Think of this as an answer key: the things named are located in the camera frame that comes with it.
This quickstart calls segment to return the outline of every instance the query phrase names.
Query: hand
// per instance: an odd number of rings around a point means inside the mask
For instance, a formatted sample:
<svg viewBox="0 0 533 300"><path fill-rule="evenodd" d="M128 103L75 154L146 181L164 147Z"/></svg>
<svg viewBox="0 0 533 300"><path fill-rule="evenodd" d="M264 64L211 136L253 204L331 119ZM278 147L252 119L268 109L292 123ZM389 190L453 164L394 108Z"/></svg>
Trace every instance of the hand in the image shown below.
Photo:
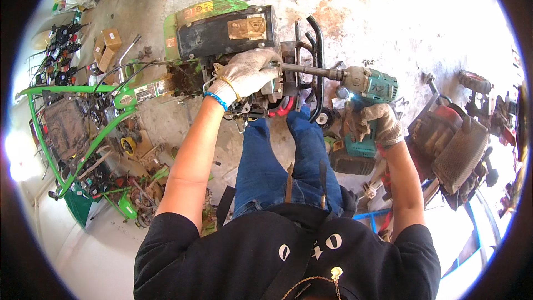
<svg viewBox="0 0 533 300"><path fill-rule="evenodd" d="M391 106L386 103L378 103L364 108L359 113L359 120L355 123L359 132L359 135L356 135L359 142L363 140L365 135L370 134L368 122L376 119L376 143L381 144L386 149L403 140L401 123L396 119L396 114Z"/></svg>
<svg viewBox="0 0 533 300"><path fill-rule="evenodd" d="M278 76L278 69L267 69L271 61L281 62L281 57L272 50L254 49L235 55L230 62L217 70L216 79L207 90L216 95L226 109L239 97L246 97L257 92L270 80Z"/></svg>

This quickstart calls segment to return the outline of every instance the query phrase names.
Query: teal power tool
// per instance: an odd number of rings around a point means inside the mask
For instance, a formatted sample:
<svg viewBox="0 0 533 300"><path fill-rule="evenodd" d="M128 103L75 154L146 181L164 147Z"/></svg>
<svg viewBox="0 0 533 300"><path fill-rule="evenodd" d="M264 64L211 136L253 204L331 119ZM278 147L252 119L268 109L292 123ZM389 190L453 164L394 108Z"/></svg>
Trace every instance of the teal power tool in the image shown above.
<svg viewBox="0 0 533 300"><path fill-rule="evenodd" d="M354 111L376 103L391 103L398 94L398 81L395 77L362 66L347 69L319 69L312 66L278 64L282 70L307 73L341 82L358 99ZM352 133L333 144L330 155L333 170L346 174L369 175L376 164L376 121L369 122L370 134L358 142Z"/></svg>

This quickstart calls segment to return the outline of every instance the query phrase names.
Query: black t-shirt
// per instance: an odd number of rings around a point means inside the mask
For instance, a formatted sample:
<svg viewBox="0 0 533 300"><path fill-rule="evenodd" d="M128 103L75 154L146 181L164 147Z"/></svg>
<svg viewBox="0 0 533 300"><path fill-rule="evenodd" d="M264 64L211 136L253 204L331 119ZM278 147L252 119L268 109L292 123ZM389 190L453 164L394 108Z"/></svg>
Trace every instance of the black t-shirt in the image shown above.
<svg viewBox="0 0 533 300"><path fill-rule="evenodd" d="M135 259L135 299L260 299L298 235L316 224L303 278L330 279L338 266L343 299L435 299L440 264L425 226L409 226L390 244L349 218L321 223L327 213L314 207L286 204L274 211L245 214L203 238L179 214L156 216ZM336 298L332 283L313 279L301 287L309 283L298 299Z"/></svg>

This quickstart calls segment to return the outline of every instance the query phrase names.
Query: person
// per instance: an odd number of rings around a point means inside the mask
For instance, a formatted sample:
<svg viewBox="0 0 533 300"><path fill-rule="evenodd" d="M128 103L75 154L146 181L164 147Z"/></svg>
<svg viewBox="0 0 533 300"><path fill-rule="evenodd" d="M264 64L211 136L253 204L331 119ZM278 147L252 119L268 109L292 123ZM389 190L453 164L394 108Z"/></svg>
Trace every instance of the person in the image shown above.
<svg viewBox="0 0 533 300"><path fill-rule="evenodd" d="M289 173L271 149L266 120L250 124L233 219L199 236L224 111L276 77L277 69L267 68L272 60L280 58L267 49L238 54L208 89L137 253L135 299L435 299L440 264L424 225L421 185L401 124L387 104L365 108L361 117L377 118L376 142L386 148L393 243L352 218L338 217L345 208L342 192L324 162L323 133L309 123L308 107L287 115L296 143Z"/></svg>

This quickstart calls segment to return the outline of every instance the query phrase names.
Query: stained floor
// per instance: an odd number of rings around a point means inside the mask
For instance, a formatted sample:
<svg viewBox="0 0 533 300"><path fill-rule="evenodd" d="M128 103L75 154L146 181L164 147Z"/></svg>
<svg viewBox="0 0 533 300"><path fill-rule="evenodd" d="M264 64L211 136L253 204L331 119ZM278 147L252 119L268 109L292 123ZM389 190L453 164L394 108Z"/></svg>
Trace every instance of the stained floor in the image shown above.
<svg viewBox="0 0 533 300"><path fill-rule="evenodd" d="M148 59L164 58L163 21L168 15L192 4L209 0L101 0L97 7L83 14L85 30L81 64L92 62L94 39L100 30L117 28L123 40L122 54L135 36L142 38L126 59L135 58L144 46L152 47ZM395 76L400 84L399 98L409 104L400 109L405 127L430 98L430 88L422 82L422 73L436 76L441 93L464 105L470 94L458 84L459 70L476 72L501 88L507 88L504 76L511 66L511 35L505 19L494 2L487 0L252 0L249 4L270 4L276 10L281 41L294 40L294 21L302 20L302 33L312 31L305 21L313 15L325 36L325 64L343 61L370 67ZM144 71L143 80L159 77L165 68ZM334 96L335 83L326 91ZM179 147L186 136L190 119L201 104L196 98L181 105L171 97L160 97L140 105L144 128L153 144L164 144L168 151ZM294 141L284 119L269 119L274 153L285 168L294 162ZM209 183L213 203L217 203L226 185L235 184L242 152L243 137L235 123L222 121L215 150L214 179ZM162 160L172 163L170 156ZM358 192L368 177L338 174L339 182Z"/></svg>

